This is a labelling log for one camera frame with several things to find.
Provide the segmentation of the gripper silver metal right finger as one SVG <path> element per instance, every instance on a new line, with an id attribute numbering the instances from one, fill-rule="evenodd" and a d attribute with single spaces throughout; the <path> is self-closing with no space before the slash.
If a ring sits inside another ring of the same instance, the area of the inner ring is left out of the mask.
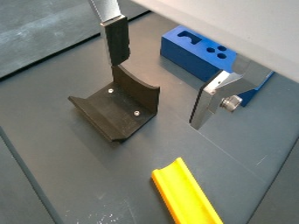
<path id="1" fill-rule="evenodd" d="M 189 124 L 197 130 L 207 122 L 218 108 L 232 112 L 242 99 L 242 94 L 260 86 L 272 70 L 246 56 L 238 55 L 232 64 L 232 72 L 224 70 L 203 85 L 191 112 Z"/>

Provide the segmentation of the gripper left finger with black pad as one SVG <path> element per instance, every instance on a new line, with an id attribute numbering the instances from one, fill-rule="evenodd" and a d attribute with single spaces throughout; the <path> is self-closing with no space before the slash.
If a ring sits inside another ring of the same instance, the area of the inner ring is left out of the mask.
<path id="1" fill-rule="evenodd" d="M 111 66 L 120 65 L 129 57 L 128 21 L 121 14 L 117 0 L 88 0 L 107 39 Z"/>

